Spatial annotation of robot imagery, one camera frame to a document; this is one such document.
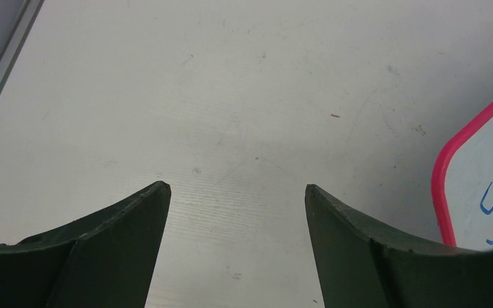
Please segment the pink framed whiteboard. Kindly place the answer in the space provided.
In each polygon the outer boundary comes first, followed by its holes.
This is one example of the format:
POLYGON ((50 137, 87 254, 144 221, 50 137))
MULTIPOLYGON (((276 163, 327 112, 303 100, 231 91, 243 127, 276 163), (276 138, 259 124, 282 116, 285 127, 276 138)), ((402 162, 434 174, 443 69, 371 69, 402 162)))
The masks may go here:
POLYGON ((444 244, 493 249, 493 102, 440 151, 431 196, 444 244))

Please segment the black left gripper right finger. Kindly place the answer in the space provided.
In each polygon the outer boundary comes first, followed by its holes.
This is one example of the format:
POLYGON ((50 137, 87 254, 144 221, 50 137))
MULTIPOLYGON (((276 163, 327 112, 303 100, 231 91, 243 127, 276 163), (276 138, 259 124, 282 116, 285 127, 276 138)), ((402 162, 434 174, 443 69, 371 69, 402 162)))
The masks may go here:
POLYGON ((326 307, 493 307, 493 250, 411 235, 315 184, 305 206, 326 307))

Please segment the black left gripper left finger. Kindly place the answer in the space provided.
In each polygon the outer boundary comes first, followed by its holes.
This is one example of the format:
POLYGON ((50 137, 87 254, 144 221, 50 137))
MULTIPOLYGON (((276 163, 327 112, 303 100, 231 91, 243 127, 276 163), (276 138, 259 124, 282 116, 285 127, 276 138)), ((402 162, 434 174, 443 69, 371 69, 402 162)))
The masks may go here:
POLYGON ((0 244, 0 307, 144 307, 171 201, 155 182, 66 225, 0 244))

